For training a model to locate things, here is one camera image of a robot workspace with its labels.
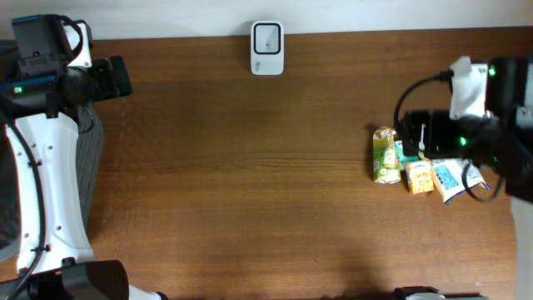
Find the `teal tissue pack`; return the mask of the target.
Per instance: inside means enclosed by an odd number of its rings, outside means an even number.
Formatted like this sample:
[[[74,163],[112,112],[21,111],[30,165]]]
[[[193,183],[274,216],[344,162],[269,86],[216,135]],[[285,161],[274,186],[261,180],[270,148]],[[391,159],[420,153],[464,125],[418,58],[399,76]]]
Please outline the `teal tissue pack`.
[[[404,170],[408,163],[413,163],[420,160],[418,156],[405,155],[403,151],[403,144],[400,140],[395,141],[395,150],[400,170]]]

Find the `cream snack bag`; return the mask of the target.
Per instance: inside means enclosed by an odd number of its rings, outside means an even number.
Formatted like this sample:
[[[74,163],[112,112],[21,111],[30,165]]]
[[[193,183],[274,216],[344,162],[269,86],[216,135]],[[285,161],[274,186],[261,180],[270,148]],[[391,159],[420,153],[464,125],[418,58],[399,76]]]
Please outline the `cream snack bag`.
[[[462,159],[437,159],[431,161],[431,176],[434,186],[441,194],[445,205],[449,205],[454,198],[466,191],[462,182],[462,174],[468,164],[469,161]],[[491,189],[474,165],[471,165],[466,172],[466,182],[469,188],[482,186],[485,189]]]

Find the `orange tissue pack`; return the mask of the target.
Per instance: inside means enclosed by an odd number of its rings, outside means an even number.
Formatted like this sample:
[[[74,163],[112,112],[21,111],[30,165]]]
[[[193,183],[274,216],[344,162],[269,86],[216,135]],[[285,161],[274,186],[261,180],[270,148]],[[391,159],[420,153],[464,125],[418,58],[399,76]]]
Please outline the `orange tissue pack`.
[[[409,162],[405,166],[405,169],[411,193],[427,193],[434,190],[434,182],[431,176],[431,162],[429,160]]]

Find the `green drink carton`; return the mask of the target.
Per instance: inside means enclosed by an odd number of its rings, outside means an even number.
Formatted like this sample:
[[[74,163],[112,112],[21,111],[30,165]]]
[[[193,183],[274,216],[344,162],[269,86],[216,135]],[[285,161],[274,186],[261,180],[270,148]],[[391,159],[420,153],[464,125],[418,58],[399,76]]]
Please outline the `green drink carton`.
[[[396,155],[394,135],[391,127],[378,128],[372,137],[372,169],[375,183],[392,184],[401,180]]]

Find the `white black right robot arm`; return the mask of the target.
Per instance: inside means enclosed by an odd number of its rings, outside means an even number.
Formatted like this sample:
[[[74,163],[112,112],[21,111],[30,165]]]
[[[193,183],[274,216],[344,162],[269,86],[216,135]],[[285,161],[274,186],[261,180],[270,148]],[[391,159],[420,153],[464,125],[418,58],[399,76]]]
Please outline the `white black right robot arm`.
[[[447,83],[447,110],[402,112],[417,88]],[[511,196],[516,228],[516,298],[532,297],[532,58],[460,57],[448,69],[413,83],[400,96],[393,123],[407,154],[462,158],[463,185],[470,168],[489,167],[498,176],[494,194]]]

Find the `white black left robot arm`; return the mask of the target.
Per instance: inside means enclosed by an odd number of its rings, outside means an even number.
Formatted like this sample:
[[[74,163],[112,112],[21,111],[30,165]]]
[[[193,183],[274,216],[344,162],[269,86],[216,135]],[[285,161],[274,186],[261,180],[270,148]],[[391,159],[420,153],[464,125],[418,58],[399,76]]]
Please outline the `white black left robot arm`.
[[[91,67],[38,58],[1,84],[1,118],[15,160],[21,210],[17,278],[1,284],[5,299],[163,299],[131,285],[118,260],[97,261],[82,220],[72,110],[128,96],[122,57]]]

